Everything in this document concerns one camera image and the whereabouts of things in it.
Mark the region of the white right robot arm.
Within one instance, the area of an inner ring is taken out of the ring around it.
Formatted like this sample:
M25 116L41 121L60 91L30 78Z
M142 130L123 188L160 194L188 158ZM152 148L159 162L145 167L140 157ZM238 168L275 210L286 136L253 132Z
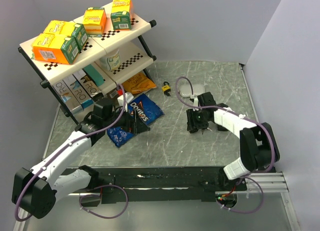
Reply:
M230 190L240 178L252 172L272 168L280 160L280 152L270 124L247 120L225 103L216 103L210 92L193 99L194 108L186 111L187 131L191 134L216 124L219 131L229 131L239 138L239 157L219 170L217 183Z

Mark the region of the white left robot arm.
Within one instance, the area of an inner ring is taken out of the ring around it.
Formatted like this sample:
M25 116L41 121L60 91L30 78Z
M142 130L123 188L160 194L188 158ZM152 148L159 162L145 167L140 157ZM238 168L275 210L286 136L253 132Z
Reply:
M95 169L83 165L71 174L63 175L63 172L112 127L120 127L134 135L150 131L137 111L129 113L124 105L116 112L111 99L104 97L98 100L93 110L50 156L31 169L21 168L16 172L12 190L15 219L23 221L19 217L19 209L41 219L68 194L82 189L95 191L99 186L99 172Z

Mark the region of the orange padlock key bunch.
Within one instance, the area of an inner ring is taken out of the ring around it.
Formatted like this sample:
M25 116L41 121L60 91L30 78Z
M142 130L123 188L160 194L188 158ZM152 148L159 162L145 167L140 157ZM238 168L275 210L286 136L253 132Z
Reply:
M207 128L202 128L202 129L201 129L201 134L203 135L204 132L206 132L206 131L213 132L213 130L212 130L211 128L207 127Z

